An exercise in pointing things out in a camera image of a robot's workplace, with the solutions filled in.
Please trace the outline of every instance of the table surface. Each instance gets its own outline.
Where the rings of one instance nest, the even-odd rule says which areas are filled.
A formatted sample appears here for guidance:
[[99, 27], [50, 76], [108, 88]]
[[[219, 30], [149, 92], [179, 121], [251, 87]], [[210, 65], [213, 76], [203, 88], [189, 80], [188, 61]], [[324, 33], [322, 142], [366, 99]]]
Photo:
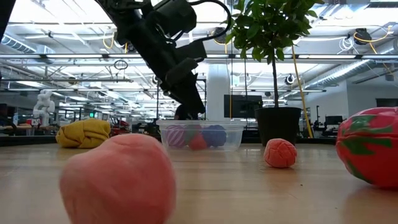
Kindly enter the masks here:
[[[238, 152], [170, 151], [177, 208], [169, 224], [393, 224], [398, 192], [349, 175], [333, 146], [298, 145], [291, 169], [265, 165], [259, 145]], [[0, 147], [0, 223], [68, 223], [58, 191], [65, 161], [84, 150]]]

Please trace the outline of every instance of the clear plastic bin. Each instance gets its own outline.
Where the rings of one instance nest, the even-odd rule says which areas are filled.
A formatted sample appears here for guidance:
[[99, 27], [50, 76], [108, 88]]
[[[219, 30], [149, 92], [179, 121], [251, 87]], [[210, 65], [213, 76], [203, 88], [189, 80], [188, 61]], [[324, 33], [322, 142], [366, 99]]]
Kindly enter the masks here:
[[236, 151], [245, 123], [239, 121], [157, 121], [167, 149]]

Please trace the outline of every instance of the white robot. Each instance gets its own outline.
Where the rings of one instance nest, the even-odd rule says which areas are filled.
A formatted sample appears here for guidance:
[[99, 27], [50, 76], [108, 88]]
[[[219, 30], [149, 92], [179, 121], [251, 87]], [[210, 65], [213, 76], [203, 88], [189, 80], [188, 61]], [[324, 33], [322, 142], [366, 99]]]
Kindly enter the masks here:
[[36, 119], [42, 117], [41, 126], [43, 127], [49, 125], [49, 113], [53, 113], [55, 111], [55, 103], [50, 100], [51, 95], [52, 91], [40, 91], [40, 94], [37, 96], [37, 103], [33, 108], [33, 117]]

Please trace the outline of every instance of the potted plant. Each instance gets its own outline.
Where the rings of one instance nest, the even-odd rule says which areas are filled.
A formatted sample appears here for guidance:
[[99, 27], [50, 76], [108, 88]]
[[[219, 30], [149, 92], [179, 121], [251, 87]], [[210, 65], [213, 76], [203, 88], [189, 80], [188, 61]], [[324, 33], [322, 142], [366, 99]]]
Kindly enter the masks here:
[[266, 58], [272, 64], [274, 76], [273, 108], [256, 110], [262, 144], [270, 139], [283, 138], [295, 144], [299, 129], [300, 108], [279, 108], [276, 60], [284, 60], [283, 49], [293, 46], [293, 40], [309, 35], [311, 28], [308, 17], [317, 14], [310, 10], [322, 0], [239, 0], [233, 14], [231, 33], [226, 43], [233, 39], [234, 46], [241, 49], [241, 58], [247, 59], [251, 51], [254, 60], [261, 62]]

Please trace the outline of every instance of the yellow cloth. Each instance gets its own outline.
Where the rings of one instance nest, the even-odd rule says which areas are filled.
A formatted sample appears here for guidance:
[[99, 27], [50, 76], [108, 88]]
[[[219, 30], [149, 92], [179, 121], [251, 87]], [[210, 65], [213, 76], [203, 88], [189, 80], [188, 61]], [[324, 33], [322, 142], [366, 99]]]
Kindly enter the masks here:
[[110, 132], [107, 121], [88, 119], [62, 126], [55, 138], [62, 147], [92, 149], [109, 139]]

